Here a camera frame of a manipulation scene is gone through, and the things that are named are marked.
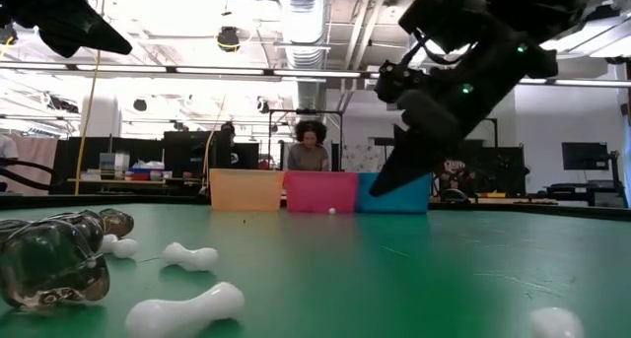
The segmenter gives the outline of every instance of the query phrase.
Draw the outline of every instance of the ceiling light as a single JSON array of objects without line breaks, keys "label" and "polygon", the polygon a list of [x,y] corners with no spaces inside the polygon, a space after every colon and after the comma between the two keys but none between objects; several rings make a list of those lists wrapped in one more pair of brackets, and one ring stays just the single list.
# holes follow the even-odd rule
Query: ceiling light
[{"label": "ceiling light", "polygon": [[64,70],[66,69],[66,65],[58,63],[0,62],[0,68],[22,70]]},{"label": "ceiling light", "polygon": [[274,47],[285,48],[285,49],[295,49],[295,48],[309,48],[309,49],[320,49],[320,50],[330,50],[331,46],[326,44],[313,44],[313,43],[297,43],[297,42],[274,42]]},{"label": "ceiling light", "polygon": [[211,75],[240,75],[240,76],[262,76],[262,69],[249,68],[207,68],[207,67],[177,67],[179,73],[197,73]]},{"label": "ceiling light", "polygon": [[[94,71],[96,65],[77,65],[80,71]],[[166,72],[165,67],[161,66],[125,66],[125,65],[100,65],[99,71],[102,72]]]},{"label": "ceiling light", "polygon": [[544,80],[522,79],[523,86],[555,86],[555,87],[595,87],[595,88],[631,88],[631,81],[598,81],[598,80]]},{"label": "ceiling light", "polygon": [[288,76],[288,77],[332,77],[332,78],[359,78],[361,74],[359,72],[344,72],[344,71],[307,71],[307,70],[275,70],[276,76]]},{"label": "ceiling light", "polygon": [[325,78],[312,77],[283,77],[283,82],[307,82],[307,83],[326,83]]}]

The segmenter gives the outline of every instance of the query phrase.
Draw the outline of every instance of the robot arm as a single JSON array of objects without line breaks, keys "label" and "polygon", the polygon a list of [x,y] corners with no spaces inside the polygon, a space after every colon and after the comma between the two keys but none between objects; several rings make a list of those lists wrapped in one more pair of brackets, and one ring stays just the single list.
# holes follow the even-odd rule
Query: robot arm
[{"label": "robot arm", "polygon": [[[418,43],[398,64],[382,66],[375,87],[380,100],[403,110],[409,128],[395,127],[372,195],[433,171],[525,76],[556,76],[556,51],[540,45],[576,25],[586,7],[587,0],[415,0],[399,25]],[[426,48],[429,40],[445,52],[469,48],[447,61]],[[420,48],[455,67],[408,68]]]},{"label": "robot arm", "polygon": [[86,0],[0,0],[0,27],[13,22],[38,27],[39,38],[66,58],[82,46],[120,54],[132,49]]}]

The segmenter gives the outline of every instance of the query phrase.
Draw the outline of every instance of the yellow cable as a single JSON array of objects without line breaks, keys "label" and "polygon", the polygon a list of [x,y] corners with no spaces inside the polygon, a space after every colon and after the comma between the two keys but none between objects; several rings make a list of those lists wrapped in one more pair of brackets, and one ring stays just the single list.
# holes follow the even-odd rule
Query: yellow cable
[{"label": "yellow cable", "polygon": [[208,140],[206,140],[206,151],[204,152],[204,169],[202,170],[203,180],[206,180],[206,186],[210,187],[210,171],[208,171],[208,150],[210,149],[210,144],[213,140],[213,135],[215,134],[215,128],[221,119],[221,113],[224,110],[224,103],[226,102],[226,95],[221,100],[221,105],[219,106],[219,113],[217,114],[217,118],[215,119],[215,124],[213,125],[213,129],[210,131],[210,136],[208,136]]},{"label": "yellow cable", "polygon": [[7,42],[5,42],[4,46],[2,46],[2,52],[0,53],[0,60],[4,59],[4,54],[7,53],[7,50],[9,49],[11,42],[13,42],[13,37],[9,36],[9,38],[7,38]]},{"label": "yellow cable", "polygon": [[[101,16],[105,16],[105,0],[101,1]],[[79,195],[79,185],[81,183],[81,163],[83,161],[83,152],[86,147],[86,133],[90,124],[90,116],[92,114],[92,101],[95,97],[95,87],[97,86],[97,77],[99,77],[99,66],[101,65],[101,51],[97,50],[97,64],[95,65],[95,73],[92,77],[92,86],[90,88],[90,99],[88,100],[88,110],[86,110],[86,119],[83,123],[83,132],[81,134],[81,146],[79,146],[79,156],[77,157],[77,170],[75,172],[75,196]]]}]

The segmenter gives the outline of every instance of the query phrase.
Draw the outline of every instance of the clear glass object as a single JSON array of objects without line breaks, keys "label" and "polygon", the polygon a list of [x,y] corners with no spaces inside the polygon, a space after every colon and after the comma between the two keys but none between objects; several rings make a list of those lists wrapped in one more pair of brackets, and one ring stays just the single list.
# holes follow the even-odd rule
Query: clear glass object
[{"label": "clear glass object", "polygon": [[116,209],[104,209],[99,212],[106,235],[125,237],[134,229],[134,218]]},{"label": "clear glass object", "polygon": [[2,299],[22,309],[102,299],[109,291],[109,273],[93,247],[103,232],[100,240],[98,233],[88,234],[92,243],[84,235],[94,229],[88,217],[22,224],[0,243]]},{"label": "clear glass object", "polygon": [[84,210],[79,213],[63,213],[45,220],[57,220],[73,225],[86,239],[92,252],[96,253],[103,243],[104,224],[102,217],[94,211]]}]

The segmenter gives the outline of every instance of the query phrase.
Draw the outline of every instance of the cable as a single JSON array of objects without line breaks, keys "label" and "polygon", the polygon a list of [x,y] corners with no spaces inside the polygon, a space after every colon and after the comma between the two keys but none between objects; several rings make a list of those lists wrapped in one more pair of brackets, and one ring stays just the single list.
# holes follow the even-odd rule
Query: cable
[{"label": "cable", "polygon": [[[44,183],[40,183],[34,180],[30,180],[8,169],[4,169],[5,166],[22,166],[22,167],[29,167],[29,168],[43,170],[50,174],[50,182],[49,184],[44,184]],[[37,190],[51,190],[63,183],[63,179],[61,178],[59,173],[55,171],[54,169],[50,169],[46,166],[38,165],[32,162],[11,160],[11,159],[5,159],[5,158],[0,158],[0,175],[4,175],[8,177],[9,179],[12,179],[21,183],[22,185],[26,185],[28,187],[31,187]]]},{"label": "cable", "polygon": [[11,42],[13,42],[13,37],[9,36],[9,38],[7,38],[7,42],[5,42],[4,46],[2,46],[2,52],[0,53],[0,60],[4,59],[4,54],[7,53],[9,46],[11,46]]},{"label": "cable", "polygon": [[206,151],[204,152],[204,169],[202,170],[202,186],[204,185],[203,180],[206,180],[206,186],[210,188],[210,171],[208,171],[208,150],[210,149],[210,144],[213,140],[213,135],[215,135],[215,128],[221,119],[221,113],[224,110],[224,104],[226,102],[226,95],[221,100],[221,105],[219,106],[219,113],[217,114],[217,119],[215,119],[215,123],[213,124],[213,129],[210,131],[210,135],[208,136],[208,140],[206,140]]},{"label": "cable", "polygon": [[[101,16],[105,15],[105,0],[101,2]],[[86,110],[86,119],[83,124],[81,134],[81,145],[79,146],[79,156],[77,157],[77,170],[75,172],[75,196],[79,195],[79,185],[81,185],[81,163],[83,161],[83,153],[86,148],[86,134],[88,125],[90,124],[90,116],[92,114],[92,102],[95,98],[95,87],[97,86],[97,77],[99,77],[99,66],[101,65],[101,51],[97,50],[97,63],[95,64],[95,73],[92,77],[92,86],[90,87],[90,99],[88,100],[88,110]]]}]

